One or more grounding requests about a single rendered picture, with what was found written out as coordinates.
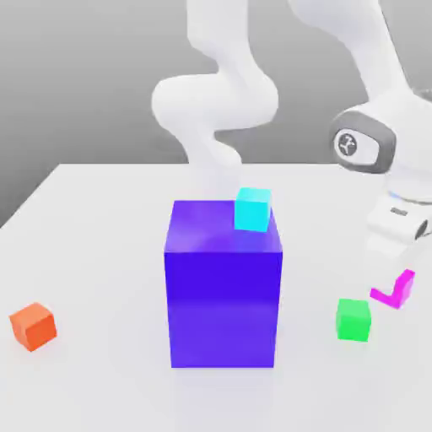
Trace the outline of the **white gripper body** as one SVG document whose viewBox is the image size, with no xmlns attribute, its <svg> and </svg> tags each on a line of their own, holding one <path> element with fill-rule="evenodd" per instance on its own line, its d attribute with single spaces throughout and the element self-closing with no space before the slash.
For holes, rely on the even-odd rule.
<svg viewBox="0 0 432 432">
<path fill-rule="evenodd" d="M 403 270 L 408 261 L 409 245 L 381 234 L 369 234 L 365 242 L 365 270 L 384 272 Z"/>
</svg>

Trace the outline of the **small magenta cube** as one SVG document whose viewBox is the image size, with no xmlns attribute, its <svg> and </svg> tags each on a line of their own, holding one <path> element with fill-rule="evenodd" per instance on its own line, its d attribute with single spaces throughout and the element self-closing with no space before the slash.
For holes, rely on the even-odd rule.
<svg viewBox="0 0 432 432">
<path fill-rule="evenodd" d="M 370 290 L 370 297 L 384 305 L 398 310 L 409 298 L 414 278 L 415 272 L 413 270 L 406 269 L 396 279 L 391 294 L 385 294 L 379 289 L 372 288 Z"/>
</svg>

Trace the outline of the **small green cube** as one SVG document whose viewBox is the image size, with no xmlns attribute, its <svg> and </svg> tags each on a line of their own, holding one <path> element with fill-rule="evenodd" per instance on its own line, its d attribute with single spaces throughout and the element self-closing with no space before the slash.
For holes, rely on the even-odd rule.
<svg viewBox="0 0 432 432">
<path fill-rule="evenodd" d="M 370 336 L 371 312 L 366 300 L 340 299 L 337 303 L 337 338 L 367 342 Z"/>
</svg>

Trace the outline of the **small cyan cube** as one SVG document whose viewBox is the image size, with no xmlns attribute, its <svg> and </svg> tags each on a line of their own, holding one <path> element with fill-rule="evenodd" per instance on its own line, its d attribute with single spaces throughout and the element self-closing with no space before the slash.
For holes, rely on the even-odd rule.
<svg viewBox="0 0 432 432">
<path fill-rule="evenodd" d="M 235 199 L 236 230 L 266 232 L 272 206 L 269 189 L 242 187 Z"/>
</svg>

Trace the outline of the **small orange cube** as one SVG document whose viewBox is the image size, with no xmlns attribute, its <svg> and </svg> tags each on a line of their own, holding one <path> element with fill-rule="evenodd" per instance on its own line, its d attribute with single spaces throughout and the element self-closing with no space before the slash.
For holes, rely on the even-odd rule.
<svg viewBox="0 0 432 432">
<path fill-rule="evenodd" d="M 16 340 L 33 352 L 57 336 L 54 315 L 35 302 L 9 316 Z"/>
</svg>

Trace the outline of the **large purple box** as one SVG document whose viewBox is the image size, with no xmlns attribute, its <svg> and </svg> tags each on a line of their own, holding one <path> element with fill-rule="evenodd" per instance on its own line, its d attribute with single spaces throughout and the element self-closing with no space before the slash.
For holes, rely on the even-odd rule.
<svg viewBox="0 0 432 432">
<path fill-rule="evenodd" d="M 165 287 L 174 368 L 271 368 L 283 248 L 237 230 L 231 201 L 176 200 L 166 236 Z"/>
</svg>

